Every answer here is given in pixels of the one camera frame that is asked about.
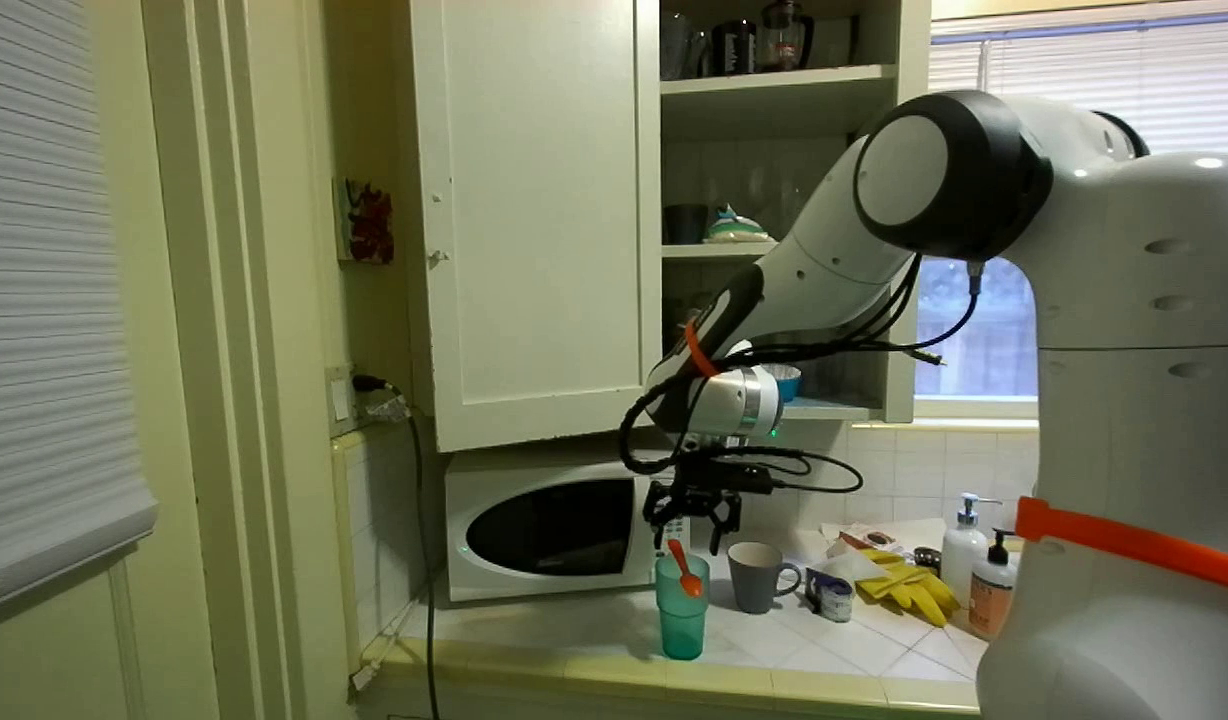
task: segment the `countertop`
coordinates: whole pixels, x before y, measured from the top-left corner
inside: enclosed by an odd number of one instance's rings
[[[958,630],[932,630],[863,601],[848,625],[813,617],[801,595],[779,595],[768,617],[737,612],[719,556],[710,560],[698,660],[659,656],[647,587],[434,612],[445,693],[454,683],[536,683],[657,703],[757,703],[761,715],[825,708],[841,715],[976,715],[981,651],[983,646]],[[380,675],[409,674],[411,693],[423,674],[423,609],[411,609],[391,642],[373,646],[368,660]]]

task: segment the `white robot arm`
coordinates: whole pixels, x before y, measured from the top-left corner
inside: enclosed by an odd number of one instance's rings
[[[710,518],[730,534],[728,500],[775,489],[739,466],[710,472],[715,453],[705,453],[775,422],[775,389],[748,370],[785,355],[787,333],[813,333],[813,351],[875,344],[911,256],[1008,256],[1036,291],[1036,506],[1058,522],[1026,534],[1011,622],[981,664],[983,715],[1228,720],[1228,582],[1189,571],[1211,556],[1207,568],[1228,568],[1221,152],[1146,156],[1117,118],[1044,101],[938,91],[899,103],[841,156],[791,237],[715,298],[695,344],[677,349],[626,412],[653,412],[683,449],[677,486],[643,518]],[[739,412],[705,415],[695,434],[707,385],[737,395],[707,412]],[[1157,553],[1124,560],[1126,539]]]

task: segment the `spray bottle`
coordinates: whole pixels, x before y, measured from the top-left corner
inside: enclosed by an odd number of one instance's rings
[[[966,606],[971,606],[971,568],[983,560],[989,536],[976,529],[976,498],[965,494],[955,529],[944,534],[938,545],[938,582],[955,594],[958,609],[951,625],[966,625]]]

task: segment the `yellow cloth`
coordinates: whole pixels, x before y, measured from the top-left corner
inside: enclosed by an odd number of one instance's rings
[[[854,594],[867,606],[911,612],[935,630],[944,630],[949,617],[958,609],[955,594],[935,571],[903,565],[890,553],[870,553],[867,560],[885,568],[885,577],[854,582]]]

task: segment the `microwave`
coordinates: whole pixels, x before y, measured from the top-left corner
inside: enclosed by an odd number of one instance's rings
[[[445,472],[447,601],[653,584],[653,477],[605,446],[462,453]]]

